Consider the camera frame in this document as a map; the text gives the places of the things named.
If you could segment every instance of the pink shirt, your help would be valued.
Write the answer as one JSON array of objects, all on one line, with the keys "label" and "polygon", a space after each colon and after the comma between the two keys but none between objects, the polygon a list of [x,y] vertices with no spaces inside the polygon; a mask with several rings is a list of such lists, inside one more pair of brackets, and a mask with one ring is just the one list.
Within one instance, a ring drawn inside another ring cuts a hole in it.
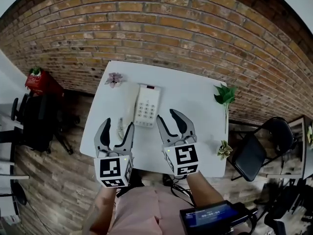
[{"label": "pink shirt", "polygon": [[179,211],[188,208],[169,187],[134,188],[119,198],[110,235],[183,235]]}]

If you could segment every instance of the succulent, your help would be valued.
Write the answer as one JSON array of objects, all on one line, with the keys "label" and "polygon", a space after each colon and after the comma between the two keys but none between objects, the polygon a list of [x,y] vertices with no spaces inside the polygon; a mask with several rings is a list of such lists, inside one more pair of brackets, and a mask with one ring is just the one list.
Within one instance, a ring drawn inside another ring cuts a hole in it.
[{"label": "succulent", "polygon": [[232,151],[233,149],[228,145],[227,141],[222,140],[222,145],[220,146],[217,155],[223,160],[224,158],[228,158]]},{"label": "succulent", "polygon": [[309,125],[308,133],[307,133],[308,142],[310,144],[311,149],[313,149],[313,131],[312,131],[312,127],[313,127],[313,123],[312,123],[312,126]]},{"label": "succulent", "polygon": [[29,74],[33,76],[40,76],[42,69],[39,66],[35,66],[34,68],[31,68],[29,71]]}]

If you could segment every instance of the human arm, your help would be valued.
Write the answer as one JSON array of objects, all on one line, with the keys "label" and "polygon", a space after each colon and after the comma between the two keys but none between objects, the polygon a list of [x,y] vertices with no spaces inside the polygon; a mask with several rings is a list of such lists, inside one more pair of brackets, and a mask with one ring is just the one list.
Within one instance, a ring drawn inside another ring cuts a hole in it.
[{"label": "human arm", "polygon": [[116,188],[102,187],[83,225],[83,235],[105,235],[112,219]]},{"label": "human arm", "polygon": [[201,172],[188,175],[187,182],[197,207],[215,204],[224,200]]}]

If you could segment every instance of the red object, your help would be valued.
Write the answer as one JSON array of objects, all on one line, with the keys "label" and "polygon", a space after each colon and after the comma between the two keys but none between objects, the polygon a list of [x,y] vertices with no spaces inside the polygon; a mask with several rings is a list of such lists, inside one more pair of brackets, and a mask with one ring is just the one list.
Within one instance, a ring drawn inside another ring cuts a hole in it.
[{"label": "red object", "polygon": [[55,94],[59,100],[64,96],[64,89],[57,81],[44,70],[41,71],[40,76],[28,75],[25,86],[37,95]]}]

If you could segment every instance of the brick wall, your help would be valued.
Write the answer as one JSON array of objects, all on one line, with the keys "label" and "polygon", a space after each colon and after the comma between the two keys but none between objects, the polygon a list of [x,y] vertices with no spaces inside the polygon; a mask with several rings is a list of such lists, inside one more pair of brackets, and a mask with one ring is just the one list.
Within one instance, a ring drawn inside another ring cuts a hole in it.
[{"label": "brick wall", "polygon": [[312,37],[277,1],[18,0],[1,18],[0,48],[70,90],[95,93],[108,61],[123,60],[239,87],[232,119],[313,117]]}]

